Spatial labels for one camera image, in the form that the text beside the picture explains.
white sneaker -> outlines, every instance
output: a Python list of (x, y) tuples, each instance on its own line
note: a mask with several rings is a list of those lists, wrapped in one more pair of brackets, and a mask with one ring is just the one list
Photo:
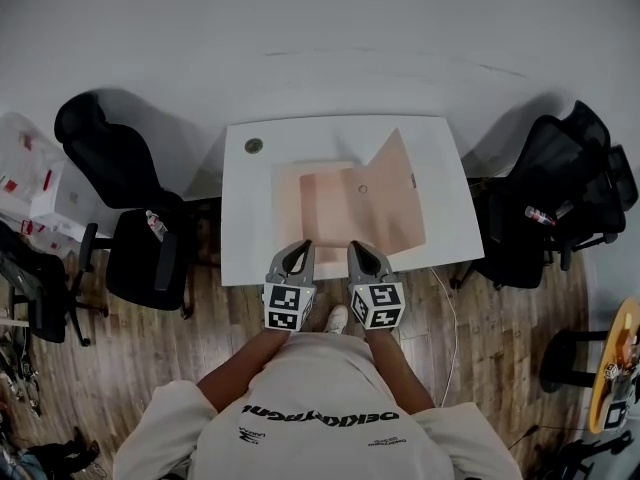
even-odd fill
[(342, 334), (344, 328), (347, 326), (347, 322), (349, 320), (349, 310), (347, 306), (343, 306), (342, 304), (337, 305), (333, 310), (331, 310), (331, 314), (329, 315), (329, 320), (327, 320), (327, 325), (324, 328), (324, 332), (330, 332), (332, 334)]

white cable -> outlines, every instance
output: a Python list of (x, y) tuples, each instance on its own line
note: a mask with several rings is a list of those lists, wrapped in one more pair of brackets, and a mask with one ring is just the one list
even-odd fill
[(453, 367), (456, 364), (456, 355), (458, 354), (458, 317), (456, 315), (456, 309), (455, 309), (456, 292), (458, 290), (453, 291), (453, 303), (451, 303), (449, 292), (447, 291), (447, 288), (445, 287), (444, 283), (440, 281), (438, 274), (436, 274), (436, 271), (433, 270), (433, 268), (429, 267), (429, 270), (431, 270), (431, 273), (438, 280), (438, 282), (440, 283), (440, 286), (442, 286), (442, 289), (444, 290), (444, 294), (447, 296), (447, 302), (449, 303), (449, 307), (451, 308), (451, 312), (453, 313), (453, 334), (456, 340), (456, 345), (453, 349), (453, 357), (451, 358), (451, 368), (449, 369), (449, 378), (447, 379), (447, 387), (444, 390), (444, 395), (442, 395), (442, 402), (440, 402), (440, 407), (444, 407), (444, 403), (447, 400), (447, 395), (449, 394), (449, 386), (451, 386), (451, 377), (453, 377)]

white t-shirt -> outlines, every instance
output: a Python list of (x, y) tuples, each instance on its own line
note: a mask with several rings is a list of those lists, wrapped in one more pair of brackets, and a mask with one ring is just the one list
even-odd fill
[(522, 478), (475, 404), (410, 416), (363, 341), (318, 333), (292, 335), (220, 414), (191, 382), (156, 389), (116, 455), (114, 479), (170, 472), (188, 480)]

black office chair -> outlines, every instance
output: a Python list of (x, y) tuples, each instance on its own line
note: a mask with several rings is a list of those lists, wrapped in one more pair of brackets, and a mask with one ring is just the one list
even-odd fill
[[(585, 443), (582, 439), (578, 439), (565, 445), (565, 437), (564, 432), (560, 432), (556, 436), (555, 446), (551, 449), (545, 449), (539, 444), (535, 445), (534, 450), (538, 454), (538, 460), (533, 471), (527, 475), (527, 480), (587, 480), (591, 478), (595, 462), (585, 465), (583, 461), (605, 452), (619, 455), (634, 441), (633, 434), (629, 430), (602, 444), (600, 440)], [(632, 475), (628, 480), (636, 478), (638, 477)]]
[(610, 137), (589, 107), (576, 101), (563, 120), (542, 116), (533, 124), (522, 153), (505, 178), (493, 178), (474, 200), (485, 257), (474, 260), (460, 288), (474, 271), (496, 288), (537, 288), (542, 279), (551, 227), (525, 216), (528, 206), (552, 218), (567, 201), (607, 167)]
[(45, 341), (64, 341), (66, 315), (69, 313), (80, 344), (86, 347), (90, 342), (82, 336), (76, 308), (96, 310), (103, 316), (108, 316), (106, 309), (76, 300), (82, 271), (76, 275), (71, 289), (67, 289), (67, 274), (62, 260), (52, 254), (31, 249), (1, 221), (0, 274), (11, 285), (8, 301), (10, 318), (14, 318), (18, 304), (27, 304), (29, 328), (35, 336)]
[(633, 172), (622, 146), (609, 150), (609, 164), (586, 186), (581, 197), (571, 201), (572, 208), (553, 230), (550, 248), (561, 254), (562, 270), (569, 270), (571, 253), (599, 244), (613, 243), (625, 230), (624, 213), (638, 200)]
[[(65, 103), (55, 135), (74, 164), (89, 179), (104, 203), (124, 212), (113, 238), (96, 238), (89, 224), (80, 251), (81, 268), (91, 270), (91, 252), (111, 249), (107, 289), (134, 304), (191, 315), (184, 304), (188, 262), (197, 254), (197, 221), (187, 204), (164, 190), (149, 149), (138, 132), (109, 123), (93, 93)], [(160, 242), (147, 225), (145, 210), (156, 213), (168, 233)]]

chair wheel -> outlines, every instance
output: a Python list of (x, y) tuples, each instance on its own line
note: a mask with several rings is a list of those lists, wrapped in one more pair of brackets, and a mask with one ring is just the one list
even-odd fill
[(188, 320), (191, 315), (193, 315), (193, 308), (180, 306), (180, 318), (182, 318), (183, 320)]

